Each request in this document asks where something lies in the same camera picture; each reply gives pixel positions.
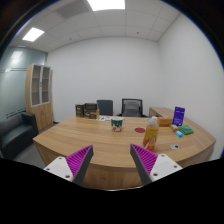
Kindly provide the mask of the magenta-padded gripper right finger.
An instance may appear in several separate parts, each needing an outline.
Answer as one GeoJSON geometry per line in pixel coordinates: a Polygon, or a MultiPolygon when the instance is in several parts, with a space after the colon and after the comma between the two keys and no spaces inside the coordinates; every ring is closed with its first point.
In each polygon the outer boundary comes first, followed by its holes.
{"type": "Polygon", "coordinates": [[[182,169],[166,154],[155,154],[138,145],[130,145],[130,154],[135,162],[143,185],[159,180],[182,169]]]}

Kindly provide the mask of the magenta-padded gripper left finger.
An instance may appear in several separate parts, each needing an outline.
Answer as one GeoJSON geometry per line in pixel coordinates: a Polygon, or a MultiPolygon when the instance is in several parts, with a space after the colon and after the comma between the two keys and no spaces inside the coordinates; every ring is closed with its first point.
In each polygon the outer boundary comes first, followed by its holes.
{"type": "Polygon", "coordinates": [[[89,145],[67,157],[57,157],[44,170],[82,186],[92,157],[93,146],[89,145]]]}

